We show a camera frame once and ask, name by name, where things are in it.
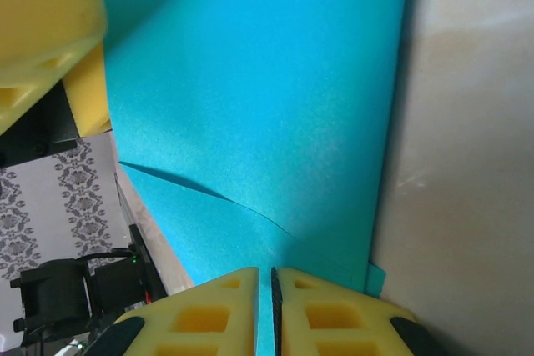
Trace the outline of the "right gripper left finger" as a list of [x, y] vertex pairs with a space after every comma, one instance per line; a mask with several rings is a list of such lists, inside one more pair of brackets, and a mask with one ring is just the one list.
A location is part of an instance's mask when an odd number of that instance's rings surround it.
[[242, 268], [123, 314], [89, 356], [255, 356], [258, 300]]

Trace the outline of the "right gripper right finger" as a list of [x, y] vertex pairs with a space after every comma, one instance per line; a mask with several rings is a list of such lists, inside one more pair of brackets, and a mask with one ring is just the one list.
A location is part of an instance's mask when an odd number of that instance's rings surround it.
[[275, 356], [449, 356], [414, 314], [293, 268], [272, 268]]

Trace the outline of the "blue square paper sheet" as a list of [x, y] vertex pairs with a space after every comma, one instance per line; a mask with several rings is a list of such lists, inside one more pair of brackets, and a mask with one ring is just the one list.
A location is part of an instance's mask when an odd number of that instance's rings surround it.
[[259, 269], [361, 291], [405, 0], [105, 0], [119, 161], [196, 284]]

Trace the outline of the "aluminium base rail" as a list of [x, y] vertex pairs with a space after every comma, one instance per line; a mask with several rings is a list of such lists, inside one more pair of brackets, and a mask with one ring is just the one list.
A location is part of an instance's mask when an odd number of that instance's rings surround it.
[[144, 204], [134, 189], [129, 178], [122, 169], [115, 174], [115, 181], [118, 190], [118, 199], [123, 211], [126, 224], [135, 224], [139, 232], [144, 235]]

